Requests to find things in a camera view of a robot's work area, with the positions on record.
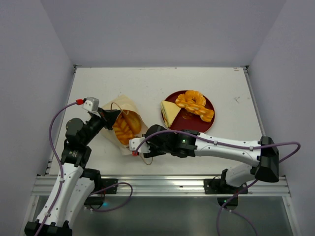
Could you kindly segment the white paper bag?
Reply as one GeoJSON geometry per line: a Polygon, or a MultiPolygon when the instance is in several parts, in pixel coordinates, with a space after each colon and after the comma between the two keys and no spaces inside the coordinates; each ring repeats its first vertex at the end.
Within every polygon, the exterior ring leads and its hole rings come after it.
{"type": "Polygon", "coordinates": [[[120,112],[113,129],[102,129],[101,134],[116,145],[122,155],[131,155],[132,151],[129,150],[129,141],[133,138],[140,138],[148,130],[136,105],[127,96],[121,95],[101,108],[120,112]]]}

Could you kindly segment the fake braided orange bread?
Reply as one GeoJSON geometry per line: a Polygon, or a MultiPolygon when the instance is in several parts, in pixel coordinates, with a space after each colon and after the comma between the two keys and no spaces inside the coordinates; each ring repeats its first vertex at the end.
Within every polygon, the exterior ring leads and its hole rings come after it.
{"type": "Polygon", "coordinates": [[[119,115],[115,124],[113,125],[113,130],[117,139],[123,145],[128,145],[129,140],[134,138],[134,133],[131,131],[128,123],[122,115],[119,115]]]}

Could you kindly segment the fake triangle sandwich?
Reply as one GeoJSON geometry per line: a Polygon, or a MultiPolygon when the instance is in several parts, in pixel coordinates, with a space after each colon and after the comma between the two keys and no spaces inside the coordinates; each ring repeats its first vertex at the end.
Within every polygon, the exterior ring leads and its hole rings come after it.
{"type": "Polygon", "coordinates": [[[169,101],[162,101],[160,103],[160,108],[164,123],[169,128],[174,122],[181,108],[179,108],[175,103],[169,101]]]}

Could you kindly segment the fake twisted glazed bread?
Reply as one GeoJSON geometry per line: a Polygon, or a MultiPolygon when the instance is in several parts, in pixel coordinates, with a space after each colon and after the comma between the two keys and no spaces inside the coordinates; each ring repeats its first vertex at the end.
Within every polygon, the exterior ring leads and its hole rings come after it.
{"type": "Polygon", "coordinates": [[[200,116],[201,120],[204,122],[211,122],[215,114],[213,110],[207,109],[199,104],[184,104],[182,108],[190,113],[200,116]]]}

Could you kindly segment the fake round bun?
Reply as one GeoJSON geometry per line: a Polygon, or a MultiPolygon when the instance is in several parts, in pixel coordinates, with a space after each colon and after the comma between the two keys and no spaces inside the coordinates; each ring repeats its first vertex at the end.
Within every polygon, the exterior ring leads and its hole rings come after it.
{"type": "Polygon", "coordinates": [[[129,111],[126,116],[126,121],[134,134],[140,133],[142,129],[141,120],[137,113],[129,111]]]}

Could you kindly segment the fake orange ring donut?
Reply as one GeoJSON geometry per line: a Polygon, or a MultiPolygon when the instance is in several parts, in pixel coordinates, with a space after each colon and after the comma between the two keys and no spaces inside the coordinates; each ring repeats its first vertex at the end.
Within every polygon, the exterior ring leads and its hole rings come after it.
{"type": "Polygon", "coordinates": [[[206,99],[200,92],[188,90],[185,93],[178,95],[175,104],[180,108],[184,108],[186,105],[189,106],[190,104],[204,107],[206,105],[206,99]]]}

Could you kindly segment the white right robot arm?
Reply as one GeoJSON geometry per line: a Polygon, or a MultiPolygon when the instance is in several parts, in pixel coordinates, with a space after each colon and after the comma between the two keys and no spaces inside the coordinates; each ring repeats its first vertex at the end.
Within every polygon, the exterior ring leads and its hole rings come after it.
{"type": "Polygon", "coordinates": [[[267,136],[258,141],[238,141],[195,130],[167,130],[153,125],[143,137],[137,152],[145,158],[168,153],[179,158],[211,156],[239,162],[238,166],[221,173],[219,187],[225,193],[251,180],[279,181],[279,151],[267,136]]]}

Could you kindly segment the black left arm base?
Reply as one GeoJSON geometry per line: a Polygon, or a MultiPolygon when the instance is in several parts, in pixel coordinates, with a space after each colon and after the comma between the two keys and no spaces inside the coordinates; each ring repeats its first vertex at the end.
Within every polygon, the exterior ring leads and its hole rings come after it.
{"type": "Polygon", "coordinates": [[[99,191],[99,192],[87,197],[87,199],[84,202],[84,206],[90,209],[100,209],[102,206],[105,206],[106,205],[105,197],[107,195],[116,194],[117,186],[108,188],[106,190],[104,189],[116,183],[118,183],[118,180],[116,178],[101,179],[100,185],[94,189],[94,192],[95,191],[99,191]]]}

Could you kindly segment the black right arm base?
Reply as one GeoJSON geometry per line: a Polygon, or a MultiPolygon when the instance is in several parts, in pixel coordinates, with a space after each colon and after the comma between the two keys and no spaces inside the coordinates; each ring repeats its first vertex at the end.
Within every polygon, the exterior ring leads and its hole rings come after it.
{"type": "MultiPolygon", "coordinates": [[[[247,187],[247,184],[244,183],[243,185],[239,187],[233,187],[226,184],[221,184],[221,179],[218,176],[215,176],[214,178],[207,178],[203,180],[204,184],[204,192],[208,195],[224,195],[224,194],[230,194],[233,195],[240,190],[247,187]]],[[[224,207],[228,210],[235,210],[238,206],[239,200],[238,197],[232,199],[229,203],[226,204],[224,207]]]]}

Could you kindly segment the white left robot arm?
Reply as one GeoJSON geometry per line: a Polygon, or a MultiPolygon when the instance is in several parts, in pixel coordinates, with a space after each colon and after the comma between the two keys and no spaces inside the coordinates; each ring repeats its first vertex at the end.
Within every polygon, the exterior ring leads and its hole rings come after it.
{"type": "Polygon", "coordinates": [[[121,111],[98,108],[89,114],[89,121],[73,118],[67,122],[60,172],[44,208],[35,221],[26,224],[25,235],[72,235],[71,227],[85,200],[101,190],[100,172],[86,168],[92,152],[88,144],[101,129],[112,130],[121,111]]]}

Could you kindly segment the dark red round plate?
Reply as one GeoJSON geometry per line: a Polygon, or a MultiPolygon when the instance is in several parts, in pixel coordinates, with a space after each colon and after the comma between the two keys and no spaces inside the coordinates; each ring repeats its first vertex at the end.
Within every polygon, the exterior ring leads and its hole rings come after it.
{"type": "MultiPolygon", "coordinates": [[[[165,101],[175,103],[176,98],[178,95],[185,93],[187,90],[180,90],[177,92],[174,92],[170,94],[168,97],[166,97],[165,101]]],[[[213,104],[210,102],[210,100],[204,96],[206,100],[205,108],[215,110],[213,104]]],[[[172,125],[170,127],[167,127],[172,130],[183,130],[183,129],[189,129],[189,130],[196,130],[199,132],[205,133],[208,131],[211,126],[213,125],[215,120],[215,115],[212,118],[211,122],[204,122],[201,120],[201,118],[197,115],[194,115],[192,113],[189,113],[185,109],[182,109],[176,116],[175,120],[173,121],[172,125]]]]}

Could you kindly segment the aluminium mounting rail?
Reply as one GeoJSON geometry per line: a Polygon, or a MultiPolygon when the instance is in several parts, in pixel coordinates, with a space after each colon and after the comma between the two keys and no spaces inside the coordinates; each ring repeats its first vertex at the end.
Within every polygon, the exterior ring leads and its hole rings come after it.
{"type": "MultiPolygon", "coordinates": [[[[154,175],[113,175],[102,176],[105,181],[115,178],[133,187],[134,197],[230,197],[230,194],[206,194],[204,179],[214,176],[154,176],[154,175]]],[[[290,190],[285,177],[277,183],[258,181],[248,188],[246,197],[287,197],[290,190]]]]}

